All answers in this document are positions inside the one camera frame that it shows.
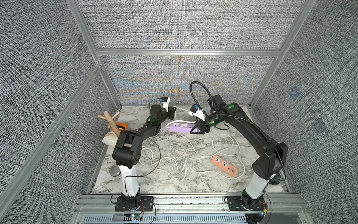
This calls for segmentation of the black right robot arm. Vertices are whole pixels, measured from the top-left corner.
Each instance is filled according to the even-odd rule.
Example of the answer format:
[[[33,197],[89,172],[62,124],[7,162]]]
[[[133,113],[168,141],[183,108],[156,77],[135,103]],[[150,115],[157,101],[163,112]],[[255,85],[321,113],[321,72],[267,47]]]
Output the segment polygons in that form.
[[[210,132],[210,128],[227,122],[252,145],[259,158],[253,162],[253,177],[244,189],[241,200],[246,203],[259,201],[271,179],[283,169],[288,154],[288,146],[269,137],[255,124],[237,103],[226,104],[220,95],[208,99],[213,112],[208,115],[198,104],[192,105],[189,115],[196,119],[198,134]]]

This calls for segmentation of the orange box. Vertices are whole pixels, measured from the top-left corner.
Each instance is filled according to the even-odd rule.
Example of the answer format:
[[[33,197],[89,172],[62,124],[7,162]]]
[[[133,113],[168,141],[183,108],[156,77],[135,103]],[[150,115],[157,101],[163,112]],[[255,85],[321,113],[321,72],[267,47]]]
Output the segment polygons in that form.
[[[117,125],[117,128],[119,130],[126,130],[127,129],[127,124],[125,124],[125,123],[117,122],[116,125]]]

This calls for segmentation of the cream ceramic mug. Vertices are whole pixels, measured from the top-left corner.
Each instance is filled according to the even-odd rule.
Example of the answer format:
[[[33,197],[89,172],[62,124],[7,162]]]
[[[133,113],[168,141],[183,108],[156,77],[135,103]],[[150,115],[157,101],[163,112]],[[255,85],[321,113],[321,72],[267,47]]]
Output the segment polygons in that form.
[[[102,139],[102,143],[109,147],[115,147],[118,140],[118,136],[113,132],[108,132]]]

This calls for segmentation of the metal tin can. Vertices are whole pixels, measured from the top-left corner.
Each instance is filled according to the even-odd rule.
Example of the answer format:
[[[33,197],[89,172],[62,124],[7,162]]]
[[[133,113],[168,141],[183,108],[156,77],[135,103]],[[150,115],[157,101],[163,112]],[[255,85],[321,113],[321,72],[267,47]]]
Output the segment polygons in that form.
[[[120,177],[121,175],[120,166],[116,164],[111,166],[109,173],[112,177]]]

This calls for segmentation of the pink power strip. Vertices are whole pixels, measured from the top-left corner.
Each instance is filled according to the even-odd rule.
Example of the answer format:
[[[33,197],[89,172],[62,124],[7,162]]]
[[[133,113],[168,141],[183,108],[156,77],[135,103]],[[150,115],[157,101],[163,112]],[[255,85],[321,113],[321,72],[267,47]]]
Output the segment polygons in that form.
[[[238,169],[231,164],[229,164],[226,160],[222,159],[218,155],[214,155],[211,159],[211,163],[214,164],[216,167],[223,170],[225,173],[227,173],[229,176],[234,177]]]

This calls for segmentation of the aluminium front rail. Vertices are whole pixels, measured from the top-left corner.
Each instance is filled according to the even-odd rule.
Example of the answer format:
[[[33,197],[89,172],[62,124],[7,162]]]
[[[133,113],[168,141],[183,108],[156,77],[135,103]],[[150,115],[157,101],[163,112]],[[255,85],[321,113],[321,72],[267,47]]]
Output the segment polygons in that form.
[[[247,211],[235,202],[229,202],[229,197],[236,201],[240,199],[237,193],[211,193],[211,194],[149,194],[154,197],[154,204],[159,213],[231,213],[230,207],[237,212],[253,213],[258,209]],[[273,213],[308,213],[301,195],[284,194],[280,192],[267,193],[264,200],[268,211]],[[82,195],[75,207],[75,214],[110,214],[115,212],[115,198],[111,195]]]

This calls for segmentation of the wooden mug tree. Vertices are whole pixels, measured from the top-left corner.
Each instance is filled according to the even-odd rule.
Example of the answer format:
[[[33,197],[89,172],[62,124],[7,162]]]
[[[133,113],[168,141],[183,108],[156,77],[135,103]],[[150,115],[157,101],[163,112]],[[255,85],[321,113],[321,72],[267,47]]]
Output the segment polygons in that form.
[[[110,128],[112,128],[112,130],[114,131],[114,133],[116,134],[117,137],[119,137],[121,131],[119,130],[119,128],[117,127],[116,122],[114,121],[114,119],[120,114],[119,111],[117,111],[114,115],[110,115],[108,111],[104,111],[103,115],[98,115],[99,118],[101,119],[105,119],[108,121],[108,125]]]

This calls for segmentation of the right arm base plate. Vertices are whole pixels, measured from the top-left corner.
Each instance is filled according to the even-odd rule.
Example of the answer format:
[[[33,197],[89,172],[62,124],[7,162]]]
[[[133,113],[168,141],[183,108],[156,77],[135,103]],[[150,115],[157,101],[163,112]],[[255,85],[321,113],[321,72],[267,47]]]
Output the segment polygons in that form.
[[[249,196],[228,196],[224,201],[230,211],[264,211],[268,209],[263,197],[251,199]]]

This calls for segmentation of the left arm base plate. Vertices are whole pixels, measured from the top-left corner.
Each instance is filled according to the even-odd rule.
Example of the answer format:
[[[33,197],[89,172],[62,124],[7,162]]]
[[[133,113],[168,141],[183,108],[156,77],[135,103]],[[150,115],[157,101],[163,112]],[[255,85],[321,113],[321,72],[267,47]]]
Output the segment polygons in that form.
[[[154,197],[128,197],[120,196],[117,198],[115,204],[115,211],[120,212],[139,212],[139,211],[152,211]]]

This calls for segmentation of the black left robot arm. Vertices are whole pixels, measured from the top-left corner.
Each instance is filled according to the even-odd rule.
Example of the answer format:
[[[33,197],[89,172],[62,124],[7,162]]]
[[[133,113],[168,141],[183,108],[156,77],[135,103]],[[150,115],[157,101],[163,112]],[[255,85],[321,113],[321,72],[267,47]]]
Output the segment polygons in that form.
[[[164,108],[160,105],[153,105],[150,108],[149,117],[145,124],[134,130],[121,131],[112,157],[122,176],[122,194],[127,197],[136,197],[140,194],[140,187],[137,178],[137,164],[140,161],[142,145],[144,140],[156,136],[161,130],[161,124],[170,119],[174,120],[177,108],[169,106]]]

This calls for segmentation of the dark blue bowl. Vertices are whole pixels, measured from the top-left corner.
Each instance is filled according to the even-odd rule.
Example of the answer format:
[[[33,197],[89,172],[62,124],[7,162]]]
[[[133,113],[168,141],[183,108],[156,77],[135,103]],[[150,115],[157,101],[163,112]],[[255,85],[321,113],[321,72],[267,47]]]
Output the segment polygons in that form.
[[[278,185],[282,181],[282,177],[280,174],[276,174],[270,181],[268,182],[271,185]]]

